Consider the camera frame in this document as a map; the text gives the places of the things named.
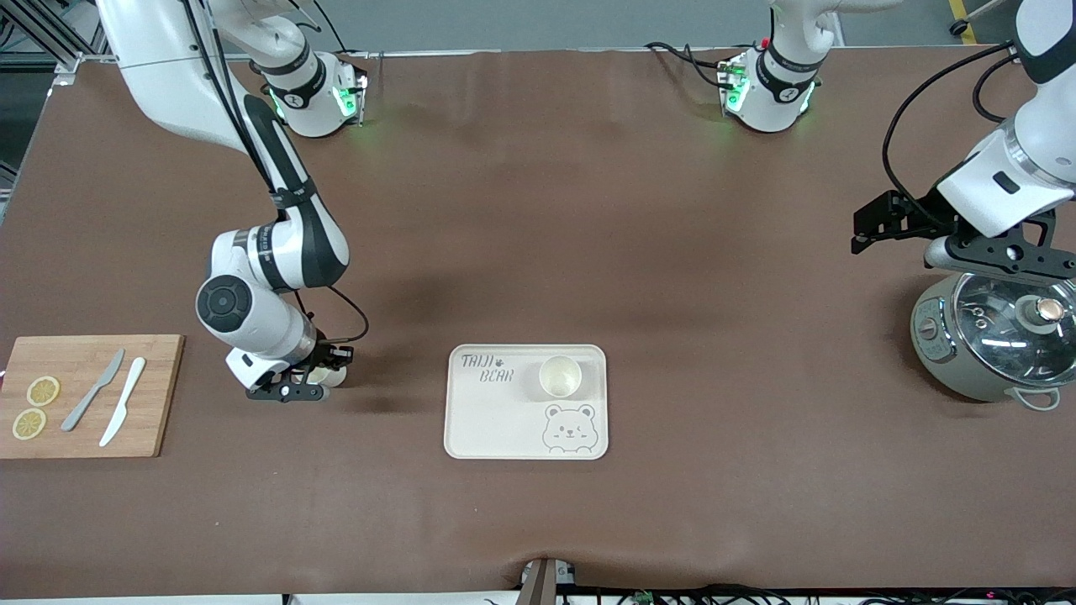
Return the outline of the bamboo cutting board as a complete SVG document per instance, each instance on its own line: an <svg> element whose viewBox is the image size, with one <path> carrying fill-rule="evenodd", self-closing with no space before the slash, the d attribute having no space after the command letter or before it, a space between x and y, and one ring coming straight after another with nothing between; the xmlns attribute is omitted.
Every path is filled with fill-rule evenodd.
<svg viewBox="0 0 1076 605"><path fill-rule="evenodd" d="M99 458L154 458L164 438L184 338L180 334L66 334L22 336L4 365L0 386L0 460L61 460ZM61 423L103 374L119 349L124 360L119 372L94 399L77 427L61 432ZM132 360L147 358L129 413L118 435L101 448L99 440L119 400L124 379ZM54 376L61 394L41 408L49 421L30 440L16 440L12 424L26 408L26 390L39 376Z"/></svg>

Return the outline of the aluminium frame structure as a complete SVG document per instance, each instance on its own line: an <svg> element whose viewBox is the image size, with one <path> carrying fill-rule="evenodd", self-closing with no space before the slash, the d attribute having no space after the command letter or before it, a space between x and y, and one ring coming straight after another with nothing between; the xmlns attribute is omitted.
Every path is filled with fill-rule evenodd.
<svg viewBox="0 0 1076 605"><path fill-rule="evenodd" d="M97 0L0 0L0 72L72 81L108 54Z"/></svg>

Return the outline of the white plastic knife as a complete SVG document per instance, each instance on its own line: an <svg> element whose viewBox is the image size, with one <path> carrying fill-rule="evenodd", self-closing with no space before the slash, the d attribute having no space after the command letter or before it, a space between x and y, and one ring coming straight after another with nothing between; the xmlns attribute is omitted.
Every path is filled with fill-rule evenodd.
<svg viewBox="0 0 1076 605"><path fill-rule="evenodd" d="M147 358L137 357L132 360L131 367L127 372L126 379L124 379L124 386L121 392L119 400L116 403L116 407L113 410L113 414L108 422L107 430L104 430L103 436L99 440L99 447L104 448L110 445L116 435L118 435L124 421L129 413L128 403L134 393L134 386L137 386L139 379L141 378L145 367L147 365Z"/></svg>

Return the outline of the stand leg with caster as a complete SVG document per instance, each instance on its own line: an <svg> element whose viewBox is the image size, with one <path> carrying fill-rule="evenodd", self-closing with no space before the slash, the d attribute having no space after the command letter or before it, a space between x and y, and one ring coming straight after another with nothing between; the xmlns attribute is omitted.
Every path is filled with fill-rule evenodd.
<svg viewBox="0 0 1076 605"><path fill-rule="evenodd" d="M953 22L949 26L949 34L961 39L971 39L972 23L992 12L1008 0L947 0L952 11Z"/></svg>

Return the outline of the glass pot lid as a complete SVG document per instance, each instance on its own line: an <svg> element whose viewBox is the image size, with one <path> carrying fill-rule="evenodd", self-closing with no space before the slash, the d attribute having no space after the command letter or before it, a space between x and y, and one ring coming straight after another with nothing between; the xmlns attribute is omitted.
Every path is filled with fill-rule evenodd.
<svg viewBox="0 0 1076 605"><path fill-rule="evenodd" d="M1023 386L1076 380L1076 286L1001 281L968 273L954 292L957 330L973 355Z"/></svg>

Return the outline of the cream tray with bear print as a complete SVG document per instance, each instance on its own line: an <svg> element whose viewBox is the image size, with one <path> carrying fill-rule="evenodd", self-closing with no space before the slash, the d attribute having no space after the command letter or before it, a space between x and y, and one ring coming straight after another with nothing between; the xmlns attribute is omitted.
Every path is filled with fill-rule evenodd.
<svg viewBox="0 0 1076 605"><path fill-rule="evenodd" d="M579 361L570 398L546 395L543 361ZM447 361L445 453L458 460L598 460L609 448L607 357L597 344L458 344Z"/></svg>

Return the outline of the grey-green electric pot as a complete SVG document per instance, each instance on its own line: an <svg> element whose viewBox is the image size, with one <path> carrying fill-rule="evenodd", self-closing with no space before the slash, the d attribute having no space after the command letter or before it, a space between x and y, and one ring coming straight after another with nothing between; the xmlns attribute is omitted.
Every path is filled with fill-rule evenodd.
<svg viewBox="0 0 1076 605"><path fill-rule="evenodd" d="M949 276L925 290L910 315L910 336L917 356L944 386L979 402L1014 400L1033 411L1052 411L1062 386L1023 386L992 371L973 355L957 330L955 290L962 276Z"/></svg>

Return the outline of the grey plastic knife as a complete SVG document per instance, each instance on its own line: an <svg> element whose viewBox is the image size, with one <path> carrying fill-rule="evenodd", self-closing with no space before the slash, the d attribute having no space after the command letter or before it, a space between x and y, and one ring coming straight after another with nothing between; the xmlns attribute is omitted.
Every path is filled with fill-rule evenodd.
<svg viewBox="0 0 1076 605"><path fill-rule="evenodd" d="M77 427L77 423L81 422L82 418L89 409L89 406L93 405L93 399L95 399L95 397L112 382L115 376L118 375L123 360L124 349L121 348L119 351L115 353L115 356L113 356L110 361L110 364L108 364L103 374L101 374L97 381L93 383L93 386L89 388L84 398L77 402L77 405L68 416L66 416L63 422L61 423L61 432L72 432L72 430Z"/></svg>

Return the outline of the brown table cover mat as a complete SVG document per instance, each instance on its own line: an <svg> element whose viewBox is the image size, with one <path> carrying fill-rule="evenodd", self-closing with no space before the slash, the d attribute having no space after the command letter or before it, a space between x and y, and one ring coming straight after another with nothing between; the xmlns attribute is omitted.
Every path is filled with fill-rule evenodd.
<svg viewBox="0 0 1076 605"><path fill-rule="evenodd" d="M650 51L370 62L297 139L372 330L320 403L249 400L195 313L245 156L167 133L111 65L46 101L0 227L25 334L184 334L161 455L0 462L0 597L1076 586L1076 400L979 406L915 356L923 242L851 255L902 100L968 47L835 50L784 133ZM597 344L598 460L445 453L458 344Z"/></svg>

